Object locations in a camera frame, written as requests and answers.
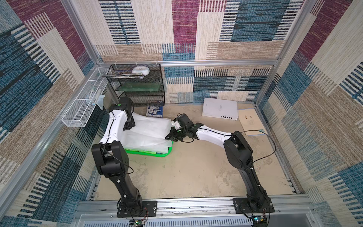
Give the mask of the white raincoat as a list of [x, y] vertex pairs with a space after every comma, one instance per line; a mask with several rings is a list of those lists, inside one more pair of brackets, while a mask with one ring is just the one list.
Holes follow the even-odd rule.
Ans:
[[168, 118], [146, 117], [134, 113], [135, 126], [123, 132], [121, 144], [125, 149], [166, 154], [172, 141], [166, 140], [172, 124]]

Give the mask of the green perforated plastic basket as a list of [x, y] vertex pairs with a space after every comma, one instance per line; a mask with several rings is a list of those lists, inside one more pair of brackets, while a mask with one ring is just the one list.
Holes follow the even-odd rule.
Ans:
[[172, 149], [173, 149], [172, 146], [169, 147], [167, 153], [158, 153], [158, 152], [152, 152], [152, 151], [132, 150], [132, 149], [125, 149], [125, 151], [128, 154], [137, 154], [137, 155], [145, 155], [145, 156], [152, 156], [152, 157], [163, 158], [163, 157], [168, 156], [171, 153]]

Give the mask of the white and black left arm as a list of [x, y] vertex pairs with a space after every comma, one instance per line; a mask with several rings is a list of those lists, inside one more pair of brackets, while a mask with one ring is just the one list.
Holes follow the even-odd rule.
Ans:
[[91, 148], [98, 173], [113, 182], [120, 194], [116, 205], [119, 218], [140, 217], [144, 212], [142, 196], [130, 178], [129, 170], [134, 171], [122, 146], [124, 131], [135, 126], [133, 110], [132, 100], [126, 96], [121, 97], [117, 104], [112, 104], [105, 135]]

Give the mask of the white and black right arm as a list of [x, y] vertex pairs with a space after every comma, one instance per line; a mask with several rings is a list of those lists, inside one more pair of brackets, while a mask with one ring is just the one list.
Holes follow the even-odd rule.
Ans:
[[186, 114], [181, 114], [172, 120], [171, 130], [165, 139], [183, 142], [186, 137], [207, 141], [225, 149], [228, 162], [239, 171], [247, 191], [246, 197], [233, 199], [237, 214], [275, 211], [271, 199], [257, 177], [252, 148], [241, 132], [217, 131], [201, 123], [193, 123]]

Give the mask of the magazines on shelf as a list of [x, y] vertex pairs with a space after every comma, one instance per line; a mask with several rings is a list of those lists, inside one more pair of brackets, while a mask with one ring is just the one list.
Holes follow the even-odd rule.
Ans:
[[109, 72], [103, 77], [116, 78], [116, 79], [143, 79], [144, 75], [140, 72], [133, 73], [132, 71], [118, 70]]

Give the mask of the white round object on shelf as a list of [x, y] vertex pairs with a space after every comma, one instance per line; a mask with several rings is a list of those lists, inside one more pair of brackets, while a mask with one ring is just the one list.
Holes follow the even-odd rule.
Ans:
[[132, 74], [136, 74], [138, 76], [147, 76], [150, 73], [150, 69], [149, 67], [146, 66], [136, 66], [135, 68], [133, 68], [132, 70]]

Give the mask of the white flat box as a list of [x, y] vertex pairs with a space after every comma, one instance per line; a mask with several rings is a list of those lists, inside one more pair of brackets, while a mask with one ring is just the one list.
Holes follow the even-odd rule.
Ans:
[[223, 99], [205, 98], [202, 115], [205, 117], [236, 121], [238, 119], [237, 102]]

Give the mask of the beige paper booklet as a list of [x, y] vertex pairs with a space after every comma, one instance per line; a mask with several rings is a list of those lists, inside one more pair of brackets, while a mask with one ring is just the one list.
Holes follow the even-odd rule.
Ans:
[[267, 133], [254, 108], [238, 110], [238, 119], [247, 136], [263, 136]]

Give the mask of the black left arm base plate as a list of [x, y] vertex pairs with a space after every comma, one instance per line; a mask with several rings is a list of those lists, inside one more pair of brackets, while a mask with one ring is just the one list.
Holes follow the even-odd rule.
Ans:
[[155, 217], [157, 214], [157, 201], [120, 202], [117, 205], [118, 218]]

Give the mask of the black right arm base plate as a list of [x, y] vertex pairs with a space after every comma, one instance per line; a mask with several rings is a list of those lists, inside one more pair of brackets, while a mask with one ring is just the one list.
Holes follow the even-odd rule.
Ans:
[[275, 208], [269, 197], [262, 198], [260, 201], [253, 201], [248, 197], [233, 198], [232, 201], [237, 214], [275, 212]]

